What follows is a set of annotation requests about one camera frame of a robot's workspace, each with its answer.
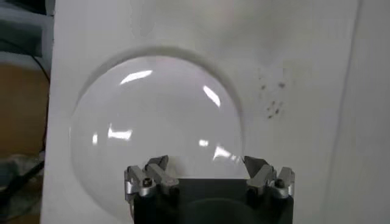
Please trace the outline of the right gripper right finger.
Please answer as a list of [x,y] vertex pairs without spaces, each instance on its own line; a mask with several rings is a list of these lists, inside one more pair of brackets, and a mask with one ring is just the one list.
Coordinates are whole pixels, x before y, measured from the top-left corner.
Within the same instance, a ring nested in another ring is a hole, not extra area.
[[243,163],[250,178],[247,187],[253,189],[258,196],[264,195],[267,189],[277,199],[294,197],[295,172],[290,167],[282,167],[277,172],[266,160],[245,156]]

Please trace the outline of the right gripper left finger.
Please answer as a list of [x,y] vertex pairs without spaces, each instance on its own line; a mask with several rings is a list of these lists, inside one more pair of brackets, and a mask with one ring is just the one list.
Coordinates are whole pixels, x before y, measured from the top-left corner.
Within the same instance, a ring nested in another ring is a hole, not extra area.
[[124,194],[130,203],[136,196],[152,197],[159,189],[164,195],[176,195],[179,192],[179,180],[166,173],[169,156],[151,158],[143,169],[129,166],[124,171]]

